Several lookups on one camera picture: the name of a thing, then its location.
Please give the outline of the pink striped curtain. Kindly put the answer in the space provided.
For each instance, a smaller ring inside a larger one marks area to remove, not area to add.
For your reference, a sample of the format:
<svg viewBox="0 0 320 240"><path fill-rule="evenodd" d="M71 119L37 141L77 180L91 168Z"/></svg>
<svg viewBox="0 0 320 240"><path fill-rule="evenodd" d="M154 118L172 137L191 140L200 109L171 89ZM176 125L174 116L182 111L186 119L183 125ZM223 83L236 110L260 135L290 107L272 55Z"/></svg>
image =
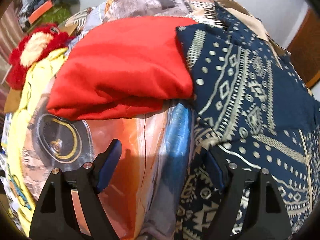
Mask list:
<svg viewBox="0 0 320 240"><path fill-rule="evenodd" d="M9 93L5 77L10 69L9 56L24 36L18 22L14 2L11 2L1 17L1 112Z"/></svg>

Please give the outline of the navy patterned shirt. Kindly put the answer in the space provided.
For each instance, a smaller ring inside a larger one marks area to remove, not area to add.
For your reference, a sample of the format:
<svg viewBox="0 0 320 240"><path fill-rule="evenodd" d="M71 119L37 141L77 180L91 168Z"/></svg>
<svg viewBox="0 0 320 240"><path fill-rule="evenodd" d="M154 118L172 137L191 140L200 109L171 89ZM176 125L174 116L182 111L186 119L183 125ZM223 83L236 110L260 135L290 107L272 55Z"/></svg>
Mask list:
<svg viewBox="0 0 320 240"><path fill-rule="evenodd" d="M195 159L178 213L184 239L204 239L219 207L200 156L220 150L229 163L268 169L289 216L288 239L316 239L319 229L319 102L263 24L231 0L216 0L219 27L177 27L194 81ZM239 233L249 190L243 191L232 234Z"/></svg>

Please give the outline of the newspaper print bed sheet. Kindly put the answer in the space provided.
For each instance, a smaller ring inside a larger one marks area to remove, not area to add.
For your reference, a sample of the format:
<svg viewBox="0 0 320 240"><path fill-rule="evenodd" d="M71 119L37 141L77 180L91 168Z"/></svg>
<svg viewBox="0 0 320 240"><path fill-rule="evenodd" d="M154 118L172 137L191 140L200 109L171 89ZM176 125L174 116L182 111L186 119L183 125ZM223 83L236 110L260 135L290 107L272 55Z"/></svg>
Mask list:
<svg viewBox="0 0 320 240"><path fill-rule="evenodd" d="M9 208L1 210L2 238L31 239L34 210L51 171L92 163L118 139L119 162L98 196L118 239L173 239L185 173L195 157L189 99L167 100L161 110L131 118L69 120L50 114L52 86L72 49L65 45L34 63L18 90L4 145ZM71 194L80 230L89 235L78 192Z"/></svg>

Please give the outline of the red plush toy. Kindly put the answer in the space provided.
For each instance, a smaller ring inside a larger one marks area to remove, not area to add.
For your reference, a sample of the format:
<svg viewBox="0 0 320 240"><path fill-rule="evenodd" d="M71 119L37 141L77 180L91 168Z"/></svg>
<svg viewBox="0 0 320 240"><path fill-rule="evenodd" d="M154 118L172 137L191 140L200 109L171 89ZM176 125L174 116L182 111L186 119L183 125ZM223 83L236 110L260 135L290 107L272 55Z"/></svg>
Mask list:
<svg viewBox="0 0 320 240"><path fill-rule="evenodd" d="M22 38L9 56L10 69L5 78L9 87L21 90L29 68L52 51L63 48L69 37L69 33L59 29L55 23L47 23Z"/></svg>

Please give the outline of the brown wooden door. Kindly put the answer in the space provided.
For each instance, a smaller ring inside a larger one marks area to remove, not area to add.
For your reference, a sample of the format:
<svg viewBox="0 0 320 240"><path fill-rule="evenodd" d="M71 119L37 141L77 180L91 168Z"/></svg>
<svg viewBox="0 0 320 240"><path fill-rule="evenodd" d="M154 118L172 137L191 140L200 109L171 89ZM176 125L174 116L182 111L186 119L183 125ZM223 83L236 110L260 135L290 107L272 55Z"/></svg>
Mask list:
<svg viewBox="0 0 320 240"><path fill-rule="evenodd" d="M319 16L309 9L290 43L291 63L310 89L319 81Z"/></svg>

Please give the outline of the red folded garment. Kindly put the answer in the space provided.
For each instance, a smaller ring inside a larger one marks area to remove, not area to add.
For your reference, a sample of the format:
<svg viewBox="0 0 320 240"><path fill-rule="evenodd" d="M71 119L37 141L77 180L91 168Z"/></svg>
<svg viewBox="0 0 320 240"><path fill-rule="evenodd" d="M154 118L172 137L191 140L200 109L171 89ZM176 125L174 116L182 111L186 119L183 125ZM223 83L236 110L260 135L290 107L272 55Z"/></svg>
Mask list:
<svg viewBox="0 0 320 240"><path fill-rule="evenodd" d="M47 110L69 120L131 118L171 99L190 99L193 82L176 36L186 17L143 16L101 24L70 52Z"/></svg>

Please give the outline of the orange box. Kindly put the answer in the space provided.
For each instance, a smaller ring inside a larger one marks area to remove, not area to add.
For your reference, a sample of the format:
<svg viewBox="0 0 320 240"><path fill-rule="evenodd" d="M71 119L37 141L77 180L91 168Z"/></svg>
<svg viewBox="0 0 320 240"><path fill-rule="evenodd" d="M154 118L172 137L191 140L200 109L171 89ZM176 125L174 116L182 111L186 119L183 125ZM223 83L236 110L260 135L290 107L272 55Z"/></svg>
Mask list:
<svg viewBox="0 0 320 240"><path fill-rule="evenodd" d="M33 24L38 18L40 18L45 12L50 10L53 7L53 2L48 0L44 2L40 7L32 12L32 14L28 17L28 22Z"/></svg>

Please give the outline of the green covered side table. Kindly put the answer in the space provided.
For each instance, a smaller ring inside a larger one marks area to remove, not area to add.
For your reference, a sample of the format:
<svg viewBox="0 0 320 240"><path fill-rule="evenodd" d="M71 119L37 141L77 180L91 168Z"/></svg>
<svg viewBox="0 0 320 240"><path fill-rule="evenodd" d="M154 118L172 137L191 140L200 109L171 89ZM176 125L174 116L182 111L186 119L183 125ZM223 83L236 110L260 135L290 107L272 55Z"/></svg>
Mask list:
<svg viewBox="0 0 320 240"><path fill-rule="evenodd" d="M59 25L71 16L70 7L65 4L54 5L51 9L45 12L40 18L40 24L56 23Z"/></svg>

